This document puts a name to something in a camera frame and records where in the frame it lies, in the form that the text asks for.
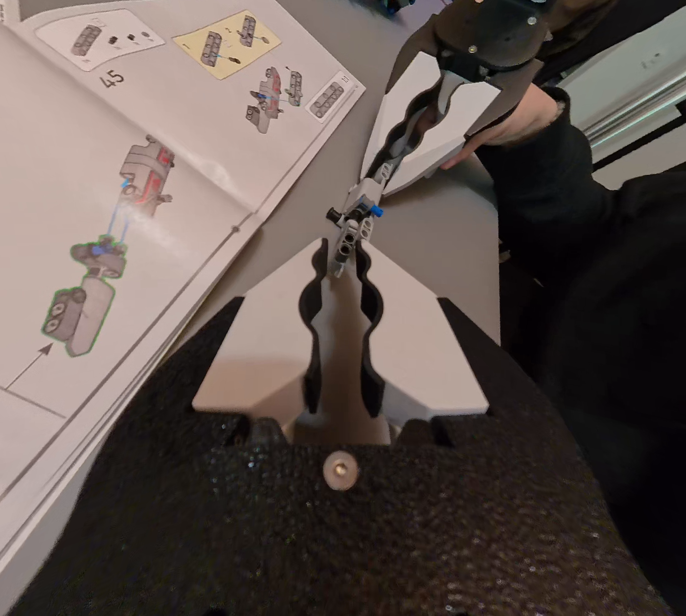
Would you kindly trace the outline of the person's right forearm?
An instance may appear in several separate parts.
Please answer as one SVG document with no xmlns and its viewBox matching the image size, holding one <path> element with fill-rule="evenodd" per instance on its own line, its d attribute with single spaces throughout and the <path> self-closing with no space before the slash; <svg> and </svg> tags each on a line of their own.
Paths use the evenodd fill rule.
<svg viewBox="0 0 686 616">
<path fill-rule="evenodd" d="M 493 182 L 499 237 L 545 284 L 582 265 L 616 224 L 615 193 L 592 176 L 592 152 L 570 120 L 570 97 L 545 88 L 565 110 L 522 142 L 475 152 Z"/>
</svg>

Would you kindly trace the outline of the person's right hand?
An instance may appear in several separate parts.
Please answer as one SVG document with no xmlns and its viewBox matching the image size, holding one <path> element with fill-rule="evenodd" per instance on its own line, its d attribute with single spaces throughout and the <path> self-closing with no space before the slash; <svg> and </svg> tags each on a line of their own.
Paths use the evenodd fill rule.
<svg viewBox="0 0 686 616">
<path fill-rule="evenodd" d="M 513 145 L 531 138 L 553 123 L 565 106 L 566 102 L 556 100 L 545 88 L 529 84 L 518 106 L 505 120 L 467 137 L 462 148 L 441 164 L 441 169 L 451 169 L 482 146 Z"/>
</svg>

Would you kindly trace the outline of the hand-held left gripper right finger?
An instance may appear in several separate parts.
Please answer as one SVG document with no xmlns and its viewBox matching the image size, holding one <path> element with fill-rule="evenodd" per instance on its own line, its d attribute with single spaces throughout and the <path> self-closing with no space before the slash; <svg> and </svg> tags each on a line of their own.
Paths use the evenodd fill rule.
<svg viewBox="0 0 686 616">
<path fill-rule="evenodd" d="M 401 430 L 411 420 L 484 415 L 489 402 L 437 297 L 369 243 L 357 244 L 362 338 L 360 385 L 371 418 Z"/>
</svg>

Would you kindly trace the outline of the open instruction booklet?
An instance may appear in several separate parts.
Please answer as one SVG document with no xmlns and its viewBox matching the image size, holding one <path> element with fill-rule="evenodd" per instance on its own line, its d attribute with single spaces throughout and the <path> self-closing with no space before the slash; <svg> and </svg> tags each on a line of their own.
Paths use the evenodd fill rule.
<svg viewBox="0 0 686 616">
<path fill-rule="evenodd" d="M 364 86 L 275 0 L 1 25 L 1 568 Z"/>
</svg>

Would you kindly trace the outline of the grey desk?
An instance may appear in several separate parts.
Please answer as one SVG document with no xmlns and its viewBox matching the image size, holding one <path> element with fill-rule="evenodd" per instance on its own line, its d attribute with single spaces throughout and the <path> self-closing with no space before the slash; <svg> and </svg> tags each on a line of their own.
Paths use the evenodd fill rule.
<svg viewBox="0 0 686 616">
<path fill-rule="evenodd" d="M 124 0 L 19 0 L 21 16 L 60 7 Z M 441 0 L 417 0 L 387 18 L 376 0 L 277 0 L 366 92 L 323 146 L 260 231 L 175 338 L 156 369 L 166 366 L 226 303 L 320 236 L 333 236 L 324 213 L 356 181 L 374 117 L 400 46 Z M 439 297 L 448 297 L 501 344 L 497 213 L 491 182 L 471 157 L 422 179 L 390 199 L 373 244 Z"/>
</svg>

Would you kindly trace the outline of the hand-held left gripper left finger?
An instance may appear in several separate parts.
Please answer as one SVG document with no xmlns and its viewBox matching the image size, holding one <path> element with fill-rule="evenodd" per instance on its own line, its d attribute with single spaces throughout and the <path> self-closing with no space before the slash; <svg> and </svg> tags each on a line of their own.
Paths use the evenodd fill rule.
<svg viewBox="0 0 686 616">
<path fill-rule="evenodd" d="M 192 406 L 197 412 L 271 418 L 287 440 L 303 412 L 316 413 L 320 342 L 313 319 L 322 308 L 328 240 L 318 239 L 242 297 Z"/>
</svg>

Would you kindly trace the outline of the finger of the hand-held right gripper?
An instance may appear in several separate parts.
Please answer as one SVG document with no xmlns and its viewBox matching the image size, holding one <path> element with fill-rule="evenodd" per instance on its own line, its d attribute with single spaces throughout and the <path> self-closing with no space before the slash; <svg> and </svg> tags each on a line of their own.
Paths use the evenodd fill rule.
<svg viewBox="0 0 686 616">
<path fill-rule="evenodd" d="M 438 103 L 440 118 L 424 132 L 416 148 L 404 158 L 397 172 L 383 190 L 388 196 L 431 174 L 463 144 L 464 137 L 483 111 L 499 95 L 500 90 L 489 83 L 466 83 L 453 73 L 404 72 L 382 103 L 382 140 L 406 117 L 415 114 L 409 109 L 421 93 Z"/>
<path fill-rule="evenodd" d="M 382 99 L 368 140 L 361 182 L 412 184 L 444 161 L 445 72 L 437 59 L 416 54 Z"/>
</svg>

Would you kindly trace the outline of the dark grey toy brick connector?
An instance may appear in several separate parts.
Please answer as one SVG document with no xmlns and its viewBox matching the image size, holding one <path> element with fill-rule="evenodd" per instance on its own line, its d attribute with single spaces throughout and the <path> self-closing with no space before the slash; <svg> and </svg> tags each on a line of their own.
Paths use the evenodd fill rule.
<svg viewBox="0 0 686 616">
<path fill-rule="evenodd" d="M 335 244 L 333 256 L 329 263 L 329 275 L 340 277 L 346 267 L 348 259 L 356 250 L 358 241 L 368 241 L 373 232 L 375 217 L 369 215 L 360 222 L 354 218 L 346 218 L 340 225 L 340 234 Z"/>
</svg>

